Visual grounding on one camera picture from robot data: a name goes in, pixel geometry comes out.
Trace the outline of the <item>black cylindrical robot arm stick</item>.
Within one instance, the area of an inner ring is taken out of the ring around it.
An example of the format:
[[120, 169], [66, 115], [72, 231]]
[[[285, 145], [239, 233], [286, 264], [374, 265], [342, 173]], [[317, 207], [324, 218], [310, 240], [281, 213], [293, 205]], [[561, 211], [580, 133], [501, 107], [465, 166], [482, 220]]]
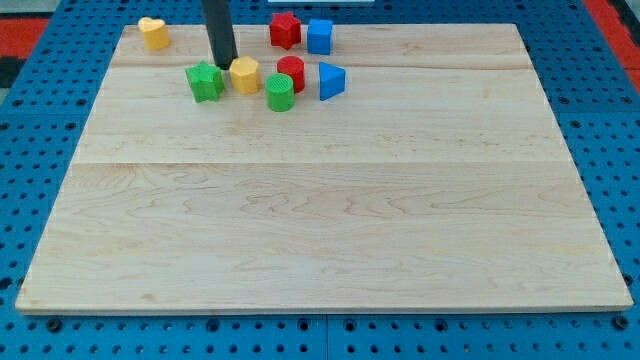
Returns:
[[228, 0], [201, 0], [201, 8], [215, 64], [229, 70], [238, 57]]

